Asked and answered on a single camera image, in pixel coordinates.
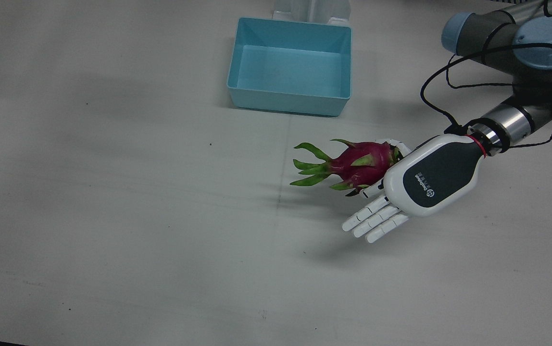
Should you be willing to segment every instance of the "red ring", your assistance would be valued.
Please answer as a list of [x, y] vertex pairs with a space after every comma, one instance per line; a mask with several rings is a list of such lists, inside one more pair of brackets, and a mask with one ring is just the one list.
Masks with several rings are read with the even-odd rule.
[[471, 135], [465, 135], [467, 136], [468, 138], [470, 138], [471, 140], [474, 140], [475, 143], [479, 146], [479, 148], [481, 148], [481, 152], [483, 153], [483, 157], [486, 158], [488, 157], [488, 153], [487, 151], [485, 151], [485, 148], [483, 147], [483, 145], [481, 145], [481, 142], [479, 142], [476, 138], [474, 138], [473, 136]]

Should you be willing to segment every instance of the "transparent container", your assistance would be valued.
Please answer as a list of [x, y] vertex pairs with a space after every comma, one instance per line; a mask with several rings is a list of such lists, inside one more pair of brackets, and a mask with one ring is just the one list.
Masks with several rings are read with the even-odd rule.
[[273, 19], [349, 26], [348, 0], [276, 0]]

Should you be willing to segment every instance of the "black cable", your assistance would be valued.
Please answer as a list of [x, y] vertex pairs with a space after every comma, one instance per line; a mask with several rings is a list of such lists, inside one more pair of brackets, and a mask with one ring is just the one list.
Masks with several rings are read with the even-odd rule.
[[[452, 55], [451, 58], [449, 58], [449, 62], [451, 63], [453, 58], [456, 57], [456, 55]], [[449, 69], [445, 70], [445, 80], [447, 81], [447, 85], [451, 88], [458, 89], [458, 88], [466, 88], [466, 87], [479, 87], [479, 86], [511, 86], [513, 87], [513, 83], [479, 83], [476, 85], [461, 85], [461, 86], [455, 86], [452, 85], [452, 82], [449, 79]]]
[[[430, 76], [430, 78], [428, 78], [425, 81], [425, 83], [421, 87], [421, 91], [420, 91], [421, 100], [426, 105], [428, 105], [430, 108], [440, 112], [441, 114], [443, 114], [447, 117], [447, 119], [451, 123], [451, 126], [448, 127], [448, 130], [456, 132], [459, 129], [459, 131], [461, 132], [462, 128], [464, 128], [464, 127], [458, 123], [458, 121], [455, 119], [454, 116], [452, 116], [451, 113], [437, 107], [436, 105], [434, 105], [433, 103], [431, 103], [430, 101], [428, 101], [426, 99], [425, 91], [426, 91], [427, 86], [430, 84], [430, 82], [432, 82], [432, 80], [434, 80], [434, 78], [436, 78], [439, 74], [441, 74], [443, 72], [446, 73], [447, 83], [452, 88], [476, 87], [476, 86], [508, 86], [510, 84], [506, 84], [506, 83], [482, 83], [480, 85], [453, 86], [449, 81], [448, 71], [449, 71], [450, 68], [454, 67], [455, 65], [458, 65], [459, 63], [474, 59], [476, 57], [480, 57], [482, 55], [486, 55], [486, 54], [489, 54], [489, 53], [501, 52], [501, 51], [504, 51], [504, 50], [524, 49], [524, 48], [551, 48], [552, 49], [552, 44], [550, 44], [550, 43], [529, 43], [529, 44], [515, 44], [515, 45], [510, 45], [510, 46], [500, 46], [500, 47], [486, 49], [486, 50], [482, 50], [480, 52], [472, 53], [472, 54], [461, 57], [460, 59], [457, 59], [456, 61], [452, 62], [452, 59], [455, 56], [454, 55], [454, 56], [451, 57], [451, 59], [449, 60], [447, 65], [443, 66], [443, 68], [441, 68], [438, 71], [434, 72], [434, 74], [432, 74], [432, 76]], [[540, 142], [540, 143], [536, 143], [536, 144], [516, 145], [516, 146], [510, 147], [510, 148], [533, 147], [533, 146], [536, 146], [536, 145], [542, 145], [542, 144], [549, 143], [551, 140], [552, 140], [552, 134], [551, 134], [550, 138], [548, 140], [546, 140], [545, 142]]]

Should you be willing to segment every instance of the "white table surface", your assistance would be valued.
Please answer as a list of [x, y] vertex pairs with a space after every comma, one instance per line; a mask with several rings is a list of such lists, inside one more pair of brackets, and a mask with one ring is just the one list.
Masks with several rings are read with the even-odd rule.
[[[289, 186], [300, 142], [441, 133], [419, 98], [441, 30], [504, 5], [351, 1], [352, 97], [320, 118], [230, 101], [237, 20], [272, 3], [0, 1], [0, 340], [552, 345], [552, 142], [484, 160], [474, 191], [374, 245], [340, 229], [364, 200]], [[509, 94], [428, 90], [462, 122]]]

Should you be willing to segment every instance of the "light blue plastic bin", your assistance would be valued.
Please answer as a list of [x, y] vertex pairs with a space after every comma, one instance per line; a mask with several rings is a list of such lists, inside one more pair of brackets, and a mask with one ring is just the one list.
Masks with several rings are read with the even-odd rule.
[[240, 18], [227, 87], [237, 107], [338, 116], [351, 98], [351, 29]]

